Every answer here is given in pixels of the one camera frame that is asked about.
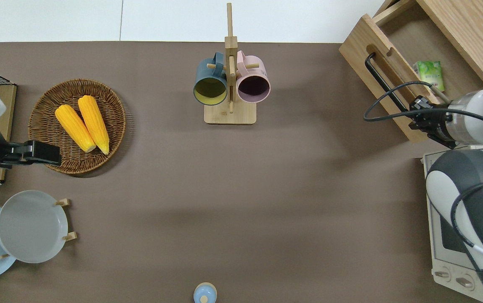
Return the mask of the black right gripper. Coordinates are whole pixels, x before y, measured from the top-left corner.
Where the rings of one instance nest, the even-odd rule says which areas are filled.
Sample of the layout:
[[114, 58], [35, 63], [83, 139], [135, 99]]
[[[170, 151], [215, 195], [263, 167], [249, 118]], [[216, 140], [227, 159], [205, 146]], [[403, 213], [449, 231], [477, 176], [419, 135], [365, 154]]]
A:
[[412, 120], [409, 128], [425, 133], [428, 138], [449, 149], [456, 148], [457, 142], [446, 128], [446, 122], [451, 120], [450, 115], [444, 112], [419, 113], [421, 109], [430, 109], [430, 102], [423, 96], [417, 96], [409, 104], [409, 110], [415, 112], [409, 117]]

